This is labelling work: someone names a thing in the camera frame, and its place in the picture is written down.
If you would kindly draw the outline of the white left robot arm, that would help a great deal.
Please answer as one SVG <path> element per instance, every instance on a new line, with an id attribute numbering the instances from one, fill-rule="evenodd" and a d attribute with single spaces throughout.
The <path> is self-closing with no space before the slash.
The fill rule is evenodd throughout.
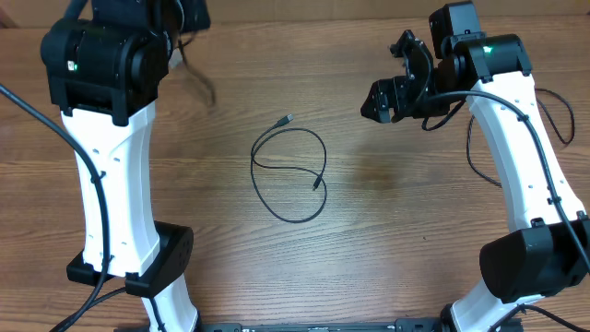
<path id="1" fill-rule="evenodd" d="M 122 278 L 149 330 L 196 331 L 184 276 L 193 232 L 154 219 L 149 152 L 159 83 L 180 36 L 209 27 L 207 4 L 96 1 L 91 19 L 82 6 L 73 2 L 41 41 L 51 101 L 79 145 L 85 245 L 66 274 L 95 288 Z"/>

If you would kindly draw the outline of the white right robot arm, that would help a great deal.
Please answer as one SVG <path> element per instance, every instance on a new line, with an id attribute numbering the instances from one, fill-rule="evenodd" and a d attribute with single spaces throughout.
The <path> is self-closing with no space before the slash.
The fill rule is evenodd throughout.
<path id="1" fill-rule="evenodd" d="M 481 248 L 481 281 L 443 309 L 441 324 L 448 331 L 499 331 L 589 273 L 589 217 L 540 118 L 525 47 L 513 34 L 473 32 L 429 50 L 406 30 L 390 51 L 406 72 L 372 84 L 364 117 L 382 124 L 406 117 L 447 122 L 467 106 L 488 141 L 509 232 Z"/>

